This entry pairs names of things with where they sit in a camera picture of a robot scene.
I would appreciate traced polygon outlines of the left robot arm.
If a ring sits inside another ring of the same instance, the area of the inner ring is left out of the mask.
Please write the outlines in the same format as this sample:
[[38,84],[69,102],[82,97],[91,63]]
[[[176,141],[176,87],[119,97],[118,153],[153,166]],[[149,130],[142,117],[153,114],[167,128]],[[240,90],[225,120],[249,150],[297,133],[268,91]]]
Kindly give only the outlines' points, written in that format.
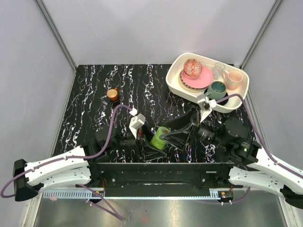
[[103,187],[106,180],[99,164],[111,161],[112,151],[130,152],[134,162],[152,162],[167,157],[158,145],[151,143],[153,135],[146,126],[119,135],[114,127],[103,126],[84,144],[60,155],[36,162],[19,159],[14,163],[14,199],[27,201],[39,192],[59,187],[83,184]]

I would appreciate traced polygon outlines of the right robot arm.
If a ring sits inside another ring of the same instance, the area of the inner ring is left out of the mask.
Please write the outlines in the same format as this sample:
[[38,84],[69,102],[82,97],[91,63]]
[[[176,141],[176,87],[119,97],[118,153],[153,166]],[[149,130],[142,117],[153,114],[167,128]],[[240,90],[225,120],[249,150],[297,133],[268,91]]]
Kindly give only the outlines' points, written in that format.
[[192,107],[183,116],[159,127],[159,138],[183,151],[192,140],[224,149],[225,162],[234,165],[215,175],[219,187],[229,184],[270,192],[296,208],[303,207],[303,172],[272,155],[264,145],[249,137],[249,129],[236,118],[220,126],[206,120],[210,113]]

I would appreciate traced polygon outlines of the green pill bottle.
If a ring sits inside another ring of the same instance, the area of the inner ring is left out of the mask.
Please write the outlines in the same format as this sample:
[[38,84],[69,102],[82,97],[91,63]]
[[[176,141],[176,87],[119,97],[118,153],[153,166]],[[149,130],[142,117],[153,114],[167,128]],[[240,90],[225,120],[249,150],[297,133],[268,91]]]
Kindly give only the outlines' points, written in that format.
[[156,131],[156,133],[154,134],[153,138],[151,139],[150,143],[157,149],[159,150],[163,150],[164,147],[166,146],[166,141],[162,140],[160,137],[161,135],[164,135],[166,133],[169,133],[170,129],[166,128],[166,127],[159,127]]

